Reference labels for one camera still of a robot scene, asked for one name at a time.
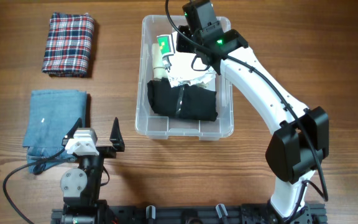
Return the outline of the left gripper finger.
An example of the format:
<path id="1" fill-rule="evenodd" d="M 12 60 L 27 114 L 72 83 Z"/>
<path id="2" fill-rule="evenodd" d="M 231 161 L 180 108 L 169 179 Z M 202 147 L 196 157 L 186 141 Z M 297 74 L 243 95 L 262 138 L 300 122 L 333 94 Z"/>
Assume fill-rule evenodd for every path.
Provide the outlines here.
<path id="1" fill-rule="evenodd" d="M 74 134 L 78 128 L 83 127 L 83 122 L 81 118 L 78 118 L 73 127 L 66 133 L 65 139 L 71 139 L 74 137 Z"/>
<path id="2" fill-rule="evenodd" d="M 121 130 L 119 128 L 119 120 L 117 117 L 114 118 L 114 122 L 112 125 L 112 130 L 109 137 L 110 142 L 114 147 L 124 147 L 124 140 L 121 134 Z"/>

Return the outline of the blue denim jeans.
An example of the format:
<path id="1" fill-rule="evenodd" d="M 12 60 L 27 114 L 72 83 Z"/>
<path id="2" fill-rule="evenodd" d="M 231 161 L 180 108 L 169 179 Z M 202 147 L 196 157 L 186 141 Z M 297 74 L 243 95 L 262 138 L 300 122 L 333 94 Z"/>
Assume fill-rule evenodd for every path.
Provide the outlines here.
<path id="1" fill-rule="evenodd" d="M 85 125 L 87 97 L 87 93 L 80 90 L 32 91 L 29 122 L 22 144 L 27 149 L 31 174 L 39 175 L 51 167 L 76 161 L 75 156 L 64 152 L 50 161 L 34 164 L 63 149 L 63 138 L 78 119 Z"/>

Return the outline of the white printed t-shirt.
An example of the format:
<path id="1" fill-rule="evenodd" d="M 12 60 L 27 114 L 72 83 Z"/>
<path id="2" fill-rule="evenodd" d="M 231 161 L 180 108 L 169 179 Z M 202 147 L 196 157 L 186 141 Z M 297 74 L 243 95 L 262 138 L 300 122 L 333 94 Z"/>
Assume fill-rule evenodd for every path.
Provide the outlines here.
<path id="1" fill-rule="evenodd" d="M 204 65 L 201 59 L 195 59 L 195 54 L 181 53 L 176 50 L 177 32 L 157 36 L 157 42 L 162 53 L 167 80 L 171 87 L 180 85 L 196 85 L 206 88 L 216 72 L 210 66 Z"/>

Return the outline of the cream white cloth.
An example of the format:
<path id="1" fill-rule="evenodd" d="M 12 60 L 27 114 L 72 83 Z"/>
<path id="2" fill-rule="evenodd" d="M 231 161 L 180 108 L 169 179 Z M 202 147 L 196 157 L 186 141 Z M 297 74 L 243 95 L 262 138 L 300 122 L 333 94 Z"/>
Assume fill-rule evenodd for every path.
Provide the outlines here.
<path id="1" fill-rule="evenodd" d="M 152 68 L 155 80 L 167 78 L 166 69 L 162 60 L 162 53 L 158 44 L 152 44 Z"/>

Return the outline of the black garment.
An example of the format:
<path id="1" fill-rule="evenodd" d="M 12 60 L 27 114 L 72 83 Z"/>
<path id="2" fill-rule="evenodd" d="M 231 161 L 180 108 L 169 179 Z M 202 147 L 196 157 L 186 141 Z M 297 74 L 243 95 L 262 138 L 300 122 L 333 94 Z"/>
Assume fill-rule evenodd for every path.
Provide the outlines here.
<path id="1" fill-rule="evenodd" d="M 198 86 L 172 87 L 166 78 L 147 83 L 147 97 L 154 113 L 179 119 L 216 121 L 216 92 Z"/>

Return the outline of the red plaid shirt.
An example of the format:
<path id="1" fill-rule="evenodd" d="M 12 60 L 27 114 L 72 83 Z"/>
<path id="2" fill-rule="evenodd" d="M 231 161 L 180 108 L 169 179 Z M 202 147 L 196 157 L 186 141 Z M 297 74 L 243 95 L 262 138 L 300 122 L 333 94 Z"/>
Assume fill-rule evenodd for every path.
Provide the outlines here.
<path id="1" fill-rule="evenodd" d="M 54 12 L 49 20 L 42 72 L 56 77 L 86 77 L 94 24 L 88 13 Z"/>

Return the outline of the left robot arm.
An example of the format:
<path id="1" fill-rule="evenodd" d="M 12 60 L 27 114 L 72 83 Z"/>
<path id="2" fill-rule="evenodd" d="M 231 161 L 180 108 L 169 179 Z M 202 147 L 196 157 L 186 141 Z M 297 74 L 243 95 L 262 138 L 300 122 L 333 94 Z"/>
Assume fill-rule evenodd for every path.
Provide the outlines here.
<path id="1" fill-rule="evenodd" d="M 105 159 L 115 159 L 117 152 L 125 150 L 119 128 L 119 120 L 114 119 L 109 140 L 110 146 L 97 146 L 98 137 L 92 128 L 82 127 L 78 119 L 62 140 L 67 154 L 78 159 L 79 166 L 66 171 L 60 180 L 64 206 L 54 210 L 52 223 L 118 223 L 118 218 L 109 208 L 106 200 L 99 199 Z"/>

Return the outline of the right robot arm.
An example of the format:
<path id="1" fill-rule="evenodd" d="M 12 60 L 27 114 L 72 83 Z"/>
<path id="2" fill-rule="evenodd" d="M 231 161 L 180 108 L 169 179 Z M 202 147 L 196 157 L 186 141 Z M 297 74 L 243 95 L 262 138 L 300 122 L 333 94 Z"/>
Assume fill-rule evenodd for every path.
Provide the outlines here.
<path id="1" fill-rule="evenodd" d="M 218 26 L 211 31 L 177 27 L 181 52 L 201 61 L 234 84 L 266 123 L 272 138 L 265 152 L 276 176 L 268 201 L 270 223 L 292 223 L 306 212 L 305 193 L 315 187 L 324 201 L 328 191 L 321 163 L 329 155 L 329 118 L 322 107 L 309 109 L 292 97 L 258 62 L 238 31 Z M 311 181 L 319 175 L 321 187 Z"/>

